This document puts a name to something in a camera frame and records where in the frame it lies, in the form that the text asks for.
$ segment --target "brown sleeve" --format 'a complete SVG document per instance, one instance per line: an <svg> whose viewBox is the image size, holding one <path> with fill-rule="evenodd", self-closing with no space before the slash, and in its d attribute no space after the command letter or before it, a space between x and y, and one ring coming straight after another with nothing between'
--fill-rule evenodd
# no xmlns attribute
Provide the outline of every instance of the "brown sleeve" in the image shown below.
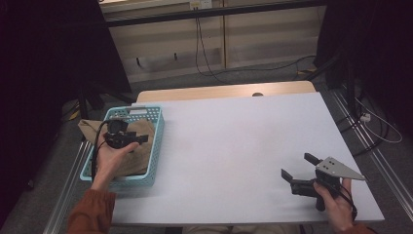
<svg viewBox="0 0 413 234"><path fill-rule="evenodd" d="M372 230L368 229L363 223L355 225L352 229L339 232L338 234L375 234Z"/></svg>
<svg viewBox="0 0 413 234"><path fill-rule="evenodd" d="M115 193L87 190L70 213L67 233L108 233L115 198Z"/></svg>

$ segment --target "white table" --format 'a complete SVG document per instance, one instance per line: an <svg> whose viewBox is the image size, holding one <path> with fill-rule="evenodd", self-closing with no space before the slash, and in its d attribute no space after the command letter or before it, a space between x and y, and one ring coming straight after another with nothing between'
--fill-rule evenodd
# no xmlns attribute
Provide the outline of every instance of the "white table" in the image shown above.
<svg viewBox="0 0 413 234"><path fill-rule="evenodd" d="M359 172L318 93L154 103L165 118L155 184L118 190L115 224L326 221L315 198L291 194L281 168L315 177L309 152ZM354 181L353 192L357 220L384 219L366 182Z"/></svg>

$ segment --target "black cable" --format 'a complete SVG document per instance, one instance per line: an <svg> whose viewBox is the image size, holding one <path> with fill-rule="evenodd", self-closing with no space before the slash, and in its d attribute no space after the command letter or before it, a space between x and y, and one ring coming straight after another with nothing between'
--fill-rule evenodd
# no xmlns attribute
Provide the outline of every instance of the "black cable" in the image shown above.
<svg viewBox="0 0 413 234"><path fill-rule="evenodd" d="M370 103L370 106L373 108L373 111L374 111L374 112L377 112L376 109L374 108L374 105L371 103L368 95L367 95L367 101ZM384 112L384 114L385 114L385 120L388 122L388 119L389 119L388 113L387 113L386 111L383 111L383 112ZM382 138L386 138L386 137L388 136L388 134L389 134L389 129L390 129L390 127L387 126L387 128L386 128L386 130L385 130L385 134L382 136L382 133L383 133L383 123L382 123L382 120L379 119L379 121L380 121L380 134L379 134L379 136L382 137ZM370 145L368 145L367 147L365 147L364 149L360 150L358 153L353 154L353 157L357 157L357 156L362 155L362 154L364 154L364 153L366 153L366 152L368 152L368 151L371 151L372 149L374 149L374 148L376 148L377 146L379 146L382 142L383 142L383 140L378 137L372 144L370 144Z"/></svg>
<svg viewBox="0 0 413 234"><path fill-rule="evenodd" d="M222 82L222 83L227 84L227 85L234 85L234 84L231 84L231 83L222 81L222 80L218 79L216 76L219 75L219 74L222 74L222 73L226 73L226 72L237 72L237 71L271 71L271 70L278 70L278 69L283 69L283 68L289 67L289 66L294 65L294 64L296 65L297 72L298 72L298 65L297 65L297 63L298 63L299 61L301 61L301 60L303 60L303 59L308 59L308 58L314 58L314 57L315 57L315 56L302 57L302 58L299 58L298 60L296 60L295 62L289 63L289 64L284 65L284 66L280 66L280 67L274 67L274 68L243 68L243 69L234 69L234 70L223 70L223 71L219 71L219 72L213 73L213 72L211 71L210 66L209 66L209 64L208 64L208 61L207 61L207 55L206 55L206 50L205 50L205 46L204 46L204 39L203 39L203 34L202 34L200 19L196 18L195 20L196 20L196 23L197 23L197 50L196 50L196 55L195 55L195 64L196 64L196 66L197 66L197 70L198 70L198 72L199 72L201 75L203 75L203 76L213 76L217 81ZM201 38L201 43L202 43L202 47L203 47L204 58L205 58L205 60L206 60L206 65L207 65L207 68L208 68L208 71L209 71L210 74L203 73L203 72L200 70L199 65L198 65L198 52L199 52L199 50L198 50L198 45L199 45L200 38Z"/></svg>
<svg viewBox="0 0 413 234"><path fill-rule="evenodd" d="M352 199L352 201L353 201L353 196L352 196L352 193L350 193L350 192L349 192L349 190L347 190L347 188L345 188L342 184L340 184L340 188L343 188L343 189L344 189L344 191L346 191L346 192L347 192L347 195L349 195L350 199Z"/></svg>
<svg viewBox="0 0 413 234"><path fill-rule="evenodd" d="M376 234L379 234L378 232L376 232L376 230L374 230L374 229L371 228L371 227L367 227L367 229L370 230L370 231L372 231L372 232L374 232L374 233L376 233Z"/></svg>
<svg viewBox="0 0 413 234"><path fill-rule="evenodd" d="M98 142L98 140L99 140L100 131L101 131L103 125L107 124L108 122L109 122L109 120L103 121L103 122L100 124L99 128L97 129L97 131L96 131L96 138L94 139L94 150L92 151L92 161L91 161L91 163L92 163L92 167L91 167L91 171L92 171L92 181L94 181L94 177L96 176L97 152L98 152L98 149L100 148L100 147L97 147L97 142Z"/></svg>
<svg viewBox="0 0 413 234"><path fill-rule="evenodd" d="M298 62L295 62L295 76L294 78L292 78L292 81L297 79L297 77L298 77Z"/></svg>
<svg viewBox="0 0 413 234"><path fill-rule="evenodd" d="M317 7L317 16L319 17L319 7Z"/></svg>
<svg viewBox="0 0 413 234"><path fill-rule="evenodd" d="M313 233L314 233L313 225L309 224L309 226L310 226L310 229L311 229L311 233L310 233L310 234L313 234ZM304 227L304 224L300 224L300 234L307 234L307 230L306 230L306 228Z"/></svg>
<svg viewBox="0 0 413 234"><path fill-rule="evenodd" d="M67 110L66 112L64 112L64 113L61 115L61 117L66 116L68 113L70 113L70 111L74 110L74 109L78 106L78 104L79 104L79 100L76 101L75 104L74 104L72 107L70 107L69 110Z"/></svg>
<svg viewBox="0 0 413 234"><path fill-rule="evenodd" d="M335 123L336 123L336 125L341 124L343 121L347 120L349 117L350 117L350 115L346 115L346 117L344 117L343 119L339 119L339 120L337 120L337 121L335 122Z"/></svg>
<svg viewBox="0 0 413 234"><path fill-rule="evenodd" d="M340 130L340 134L342 134L342 133L344 133L344 132L352 129L352 128L353 128L355 125L357 125L357 124L358 124L358 121L355 121L351 126L345 128L344 130Z"/></svg>
<svg viewBox="0 0 413 234"><path fill-rule="evenodd" d="M334 186L331 186L329 183L326 183L326 182L324 182L320 179L318 179L317 182L319 182L324 187L328 187L328 189L333 190L336 194L338 194L346 202L348 202L350 204L350 206L352 206L352 208L353 208L352 209L352 218L353 218L353 220L356 219L356 217L357 217L357 207L356 207L355 203L353 202L352 196L350 196L350 198L346 197L346 195L344 195L341 191L338 191Z"/></svg>
<svg viewBox="0 0 413 234"><path fill-rule="evenodd" d="M102 142L102 143L100 144L100 146L97 148L97 153L99 152L100 147L101 147L104 143L106 143L106 140L105 140L104 142Z"/></svg>
<svg viewBox="0 0 413 234"><path fill-rule="evenodd" d="M221 83L224 83L224 84L226 84L226 85L234 85L234 84L231 84L231 83L228 83L228 82L225 82L225 81L223 81L223 80L218 79L218 77L216 77L216 75L213 74L212 70L211 70L210 67L209 67L209 62L207 61L207 54L206 54L206 49L205 49L205 47L204 47L204 39L203 39L202 30L201 30L201 22L200 22L200 19L196 18L195 21L196 21L196 23L197 23L197 52L196 52L195 63L196 63L196 65L197 65L198 71L200 72L200 74L205 75L205 74L203 74L203 73L200 71L200 68L198 67L198 45L199 45L198 35L200 35L201 44L202 44L202 46L203 46L203 51L204 51L204 58L205 58L205 60L206 60L206 66L207 66L207 69L209 70L209 72L210 72L210 74L211 74L211 75L207 75L207 76L213 76L213 77L215 78L215 80L217 80L217 81L219 81L219 82L221 82Z"/></svg>

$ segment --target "human hand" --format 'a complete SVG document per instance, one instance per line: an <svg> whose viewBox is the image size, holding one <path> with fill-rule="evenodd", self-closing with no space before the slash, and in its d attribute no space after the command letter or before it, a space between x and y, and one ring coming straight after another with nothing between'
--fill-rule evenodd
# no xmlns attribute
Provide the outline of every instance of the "human hand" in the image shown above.
<svg viewBox="0 0 413 234"><path fill-rule="evenodd" d="M97 145L101 145L97 152L97 172L91 187L93 190L101 191L109 188L109 183L121 167L125 156L139 146L139 143L132 142L123 148L115 149L103 142L104 137L100 135L97 142Z"/></svg>
<svg viewBox="0 0 413 234"><path fill-rule="evenodd" d="M353 227L352 206L344 200L343 197L338 196L332 198L328 189L318 183L314 183L314 188L322 197L325 204L325 210L328 213L328 222L333 228L334 232L346 231ZM341 193L347 198L351 199L352 194L352 180L343 178Z"/></svg>

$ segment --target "metal bracket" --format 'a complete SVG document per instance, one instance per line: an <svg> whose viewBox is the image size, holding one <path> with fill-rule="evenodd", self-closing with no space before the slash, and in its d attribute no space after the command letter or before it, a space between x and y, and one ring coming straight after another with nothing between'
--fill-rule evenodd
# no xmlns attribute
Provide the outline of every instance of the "metal bracket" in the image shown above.
<svg viewBox="0 0 413 234"><path fill-rule="evenodd" d="M351 168L347 167L333 157L328 157L316 165L316 170L334 177L345 177L357 180L365 180L364 175L361 175Z"/></svg>

